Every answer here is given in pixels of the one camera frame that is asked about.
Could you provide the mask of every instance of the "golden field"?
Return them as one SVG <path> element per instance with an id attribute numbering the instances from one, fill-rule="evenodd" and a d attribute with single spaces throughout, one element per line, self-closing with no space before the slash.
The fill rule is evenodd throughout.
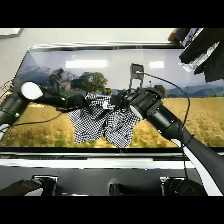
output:
<path id="1" fill-rule="evenodd" d="M 164 105 L 183 120 L 187 99 L 169 98 Z M 53 107 L 29 106 L 17 123 L 43 121 L 55 117 Z M 187 128 L 196 138 L 208 146 L 224 146 L 224 98 L 191 98 Z M 67 114 L 56 120 L 36 125 L 11 128 L 0 142 L 0 146 L 64 146 L 64 147 L 114 147 L 104 138 L 97 141 L 74 143 L 74 129 Z M 175 145 L 157 133 L 147 122 L 141 121 L 134 128 L 130 147 L 174 147 Z"/>

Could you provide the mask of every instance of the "checkered cloth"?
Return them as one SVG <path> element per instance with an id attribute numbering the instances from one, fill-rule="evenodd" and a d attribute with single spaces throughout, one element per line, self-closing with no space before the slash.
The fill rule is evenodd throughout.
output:
<path id="1" fill-rule="evenodd" d="M 90 110 L 80 109 L 69 113 L 75 128 L 75 142 L 97 140 L 104 136 L 119 148 L 131 144 L 133 128 L 140 119 L 128 111 L 110 104 L 110 96 L 88 94 Z"/>

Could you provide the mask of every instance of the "large monitor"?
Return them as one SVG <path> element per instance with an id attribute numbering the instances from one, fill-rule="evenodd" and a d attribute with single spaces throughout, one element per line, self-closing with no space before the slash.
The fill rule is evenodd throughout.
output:
<path id="1" fill-rule="evenodd" d="M 51 75 L 59 71 L 59 86 L 63 94 L 119 95 L 130 82 L 130 65 L 144 66 L 145 72 L 169 80 L 182 87 L 191 97 L 187 128 L 207 146 L 224 146 L 224 82 L 206 83 L 203 74 L 194 75 L 178 63 L 183 49 L 171 45 L 119 44 L 108 46 L 31 47 L 14 78 L 14 82 L 29 79 L 46 87 L 52 85 Z M 133 87 L 139 86 L 139 80 Z M 145 76 L 143 87 L 164 89 L 164 105 L 183 120 L 187 100 L 174 86 Z M 59 112 L 46 105 L 31 103 L 18 123 L 50 119 Z M 75 143 L 75 128 L 68 113 L 56 120 L 13 127 L 0 142 L 1 146 L 115 148 L 104 137 Z M 175 145 L 157 133 L 145 120 L 135 127 L 129 148 L 167 148 Z"/>

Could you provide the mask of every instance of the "robotic arm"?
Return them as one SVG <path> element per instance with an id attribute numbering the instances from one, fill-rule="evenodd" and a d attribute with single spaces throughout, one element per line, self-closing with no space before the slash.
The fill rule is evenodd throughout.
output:
<path id="1" fill-rule="evenodd" d="M 51 105 L 62 112 L 88 108 L 88 103 L 83 95 L 75 94 L 67 97 L 60 93 L 57 83 L 62 72 L 63 70 L 58 70 L 49 77 L 51 88 L 43 87 L 29 80 L 23 83 L 14 83 L 12 94 L 0 105 L 0 140 L 7 128 L 20 118 L 30 102 Z M 122 100 L 122 104 L 141 119 L 150 122 L 164 138 L 178 146 L 182 142 L 183 150 L 195 165 L 208 195 L 223 195 L 223 159 L 194 138 L 186 128 L 182 131 L 182 122 L 163 106 L 161 99 L 162 96 L 158 90 L 142 89 L 142 85 L 137 92 L 131 93 L 130 84 L 129 94 Z"/>

